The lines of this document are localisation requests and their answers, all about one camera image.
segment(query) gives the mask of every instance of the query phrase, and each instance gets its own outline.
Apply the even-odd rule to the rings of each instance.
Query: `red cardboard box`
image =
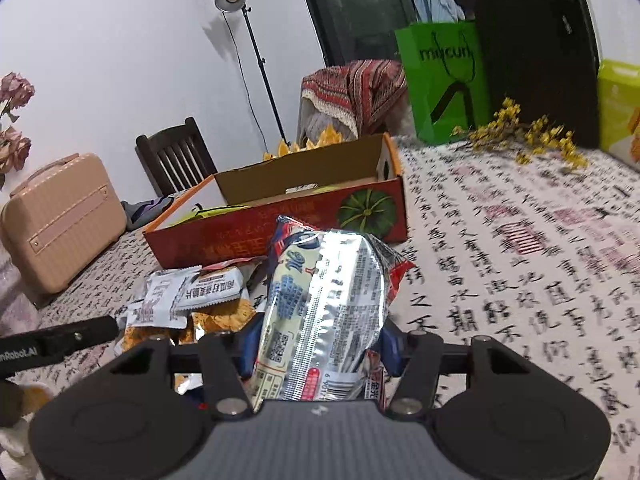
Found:
[[[249,206],[173,225],[195,207]],[[402,174],[388,134],[297,152],[225,171],[192,187],[147,225],[160,265],[189,267],[267,253],[278,215],[321,229],[407,238]]]

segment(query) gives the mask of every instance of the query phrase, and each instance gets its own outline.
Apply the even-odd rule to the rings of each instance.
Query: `yellow-green box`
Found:
[[[600,148],[640,170],[640,66],[605,59],[598,100]]]

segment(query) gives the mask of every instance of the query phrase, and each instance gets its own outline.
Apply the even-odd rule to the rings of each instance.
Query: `metal screw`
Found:
[[[415,415],[422,409],[422,403],[418,399],[403,397],[391,403],[391,410],[398,415]]]
[[[216,404],[216,409],[225,415],[240,415],[244,413],[248,407],[249,405],[245,400],[238,399],[237,397],[227,397],[226,399],[219,400]]]

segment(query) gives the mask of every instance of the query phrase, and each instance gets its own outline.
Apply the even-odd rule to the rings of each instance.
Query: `suitcase handle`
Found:
[[[30,174],[30,176],[27,177],[27,179],[23,183],[21,183],[11,193],[9,193],[9,197],[13,198],[16,194],[20,193],[24,188],[26,188],[29,185],[30,181],[36,178],[38,175],[43,174],[45,171],[50,170],[55,166],[64,166],[65,164],[70,163],[72,160],[74,160],[78,156],[79,156],[79,153],[74,153],[73,155],[67,155],[63,158],[59,158],[58,160],[54,160],[53,162],[46,164],[45,166],[41,167],[39,170],[34,171],[33,173]]]

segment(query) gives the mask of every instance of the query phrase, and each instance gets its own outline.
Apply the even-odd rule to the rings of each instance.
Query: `white wall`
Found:
[[[588,0],[600,59],[640,65],[640,0]]]
[[[300,80],[324,63],[304,0],[249,0],[250,17],[287,136]],[[241,14],[230,15],[254,109],[270,150],[279,134]],[[16,126],[31,137],[24,170],[73,152],[102,159],[122,200],[154,196],[134,152],[150,135],[193,116],[219,170],[262,159],[224,21],[210,0],[1,0],[0,76],[36,88]]]

